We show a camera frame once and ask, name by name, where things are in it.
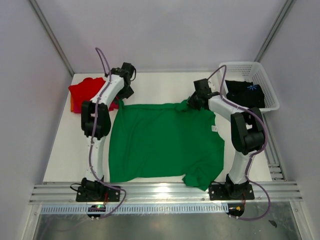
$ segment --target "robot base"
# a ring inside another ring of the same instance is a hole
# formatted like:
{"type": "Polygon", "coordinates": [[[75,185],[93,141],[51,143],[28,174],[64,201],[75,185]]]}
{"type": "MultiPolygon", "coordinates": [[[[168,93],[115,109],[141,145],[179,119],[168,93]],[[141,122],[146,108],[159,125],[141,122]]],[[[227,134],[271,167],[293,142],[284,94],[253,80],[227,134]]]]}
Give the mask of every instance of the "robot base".
{"type": "Polygon", "coordinates": [[[211,201],[243,200],[244,196],[246,200],[255,199],[253,188],[248,181],[242,184],[234,184],[227,175],[225,184],[212,182],[209,185],[211,201]]]}
{"type": "Polygon", "coordinates": [[[75,201],[78,203],[119,202],[120,190],[115,190],[107,186],[104,186],[97,181],[89,181],[86,178],[84,178],[81,181],[81,186],[78,187],[75,201]]]}

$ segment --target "red cloth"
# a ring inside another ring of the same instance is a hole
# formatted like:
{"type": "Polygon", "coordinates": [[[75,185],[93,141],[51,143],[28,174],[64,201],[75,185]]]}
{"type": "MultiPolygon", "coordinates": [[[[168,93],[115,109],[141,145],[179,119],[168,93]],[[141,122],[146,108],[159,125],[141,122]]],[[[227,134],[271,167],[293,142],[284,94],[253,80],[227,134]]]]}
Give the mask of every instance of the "red cloth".
{"type": "MultiPolygon", "coordinates": [[[[79,84],[69,86],[69,91],[74,100],[74,107],[78,107],[81,110],[82,103],[90,101],[99,92],[105,82],[102,77],[95,79],[87,77],[79,84]]],[[[114,102],[111,103],[109,111],[113,109],[119,109],[119,106],[114,102]]]]}

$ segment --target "laundry basket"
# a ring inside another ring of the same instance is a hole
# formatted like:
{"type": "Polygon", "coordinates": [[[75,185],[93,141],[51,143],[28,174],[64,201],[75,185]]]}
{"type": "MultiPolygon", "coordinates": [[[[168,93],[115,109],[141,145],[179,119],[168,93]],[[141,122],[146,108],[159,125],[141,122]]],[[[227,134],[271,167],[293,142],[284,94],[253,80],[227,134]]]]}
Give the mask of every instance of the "laundry basket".
{"type": "MultiPolygon", "coordinates": [[[[222,65],[226,65],[226,80],[249,82],[260,85],[264,93],[265,104],[265,108],[260,108],[261,113],[277,110],[280,107],[275,91],[261,63],[254,61],[231,61],[223,62],[219,67],[222,65]]],[[[220,80],[222,79],[224,70],[224,68],[220,69],[220,80]]],[[[222,94],[226,96],[227,93],[227,84],[224,82],[222,94]]]]}

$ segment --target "white table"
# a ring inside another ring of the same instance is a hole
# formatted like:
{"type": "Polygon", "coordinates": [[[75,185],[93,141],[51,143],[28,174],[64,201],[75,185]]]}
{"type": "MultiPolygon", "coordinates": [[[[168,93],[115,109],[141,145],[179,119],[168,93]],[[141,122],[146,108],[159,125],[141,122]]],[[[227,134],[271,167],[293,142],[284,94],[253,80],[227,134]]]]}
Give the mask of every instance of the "white table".
{"type": "MultiPolygon", "coordinates": [[[[193,81],[207,78],[210,72],[165,72],[138,73],[131,83],[134,94],[124,100],[125,105],[132,104],[164,104],[180,103],[195,91],[193,81]]],[[[72,85],[80,83],[85,78],[98,78],[102,74],[75,74],[72,85]]],[[[220,83],[216,77],[211,79],[212,88],[218,90],[220,83]]],[[[110,112],[113,123],[117,111],[110,112]]],[[[225,141],[224,169],[216,181],[224,182],[234,160],[235,149],[231,142],[230,123],[216,114],[216,126],[219,135],[225,141]]],[[[106,138],[103,153],[104,180],[108,182],[109,175],[109,142],[111,133],[106,138]]],[[[70,112],[70,93],[68,94],[52,152],[46,168],[44,182],[80,182],[85,176],[88,162],[88,147],[84,132],[81,130],[80,114],[70,112]]],[[[271,181],[268,162],[264,152],[257,155],[253,161],[249,177],[253,181],[271,181]]],[[[131,182],[182,182],[183,176],[135,178],[131,182]]]]}

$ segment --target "green t-shirt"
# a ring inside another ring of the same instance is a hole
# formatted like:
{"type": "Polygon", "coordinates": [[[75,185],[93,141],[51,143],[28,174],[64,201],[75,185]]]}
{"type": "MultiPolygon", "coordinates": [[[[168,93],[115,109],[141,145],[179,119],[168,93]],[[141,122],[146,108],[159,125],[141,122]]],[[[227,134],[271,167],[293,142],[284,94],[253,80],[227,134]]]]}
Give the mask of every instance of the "green t-shirt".
{"type": "Polygon", "coordinates": [[[206,190],[224,167],[225,142],[212,111],[182,103],[119,103],[109,146],[110,182],[181,176],[206,190]]]}

